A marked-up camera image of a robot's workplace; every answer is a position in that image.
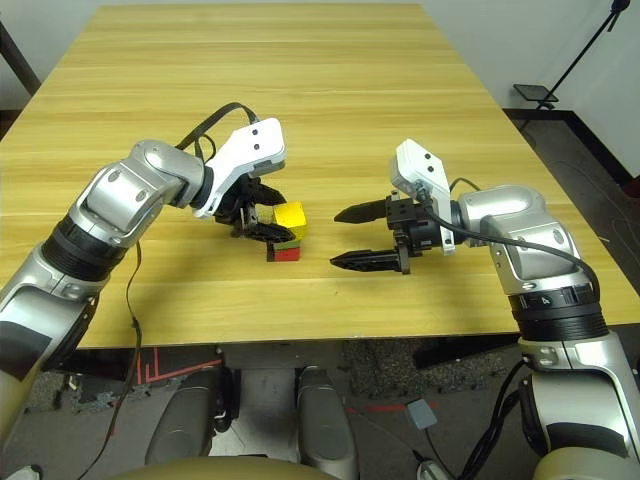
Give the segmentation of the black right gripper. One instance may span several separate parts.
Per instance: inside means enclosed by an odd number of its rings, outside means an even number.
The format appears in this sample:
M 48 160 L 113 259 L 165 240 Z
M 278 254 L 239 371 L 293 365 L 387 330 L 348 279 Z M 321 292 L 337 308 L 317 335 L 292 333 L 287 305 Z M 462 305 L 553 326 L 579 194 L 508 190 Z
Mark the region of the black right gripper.
M 424 206 L 411 198 L 392 195 L 343 209 L 335 215 L 335 222 L 362 224 L 386 217 L 387 227 L 393 233 L 397 247 L 348 251 L 331 258 L 330 264 L 357 272 L 395 271 L 409 274 L 409 255 L 421 255 L 423 251 L 442 246 L 440 226 L 426 211 L 433 212 L 431 205 Z

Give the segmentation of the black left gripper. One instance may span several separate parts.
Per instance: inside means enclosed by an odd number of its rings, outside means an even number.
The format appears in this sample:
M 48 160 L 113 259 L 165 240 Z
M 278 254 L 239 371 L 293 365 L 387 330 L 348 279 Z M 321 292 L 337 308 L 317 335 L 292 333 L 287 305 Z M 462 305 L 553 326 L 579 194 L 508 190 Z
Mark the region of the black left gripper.
M 260 183 L 259 178 L 241 175 L 222 197 L 214 213 L 217 223 L 231 226 L 232 235 L 264 243 L 286 243 L 295 239 L 295 234 L 277 224 L 257 223 L 255 205 L 280 205 L 286 202 L 280 191 Z

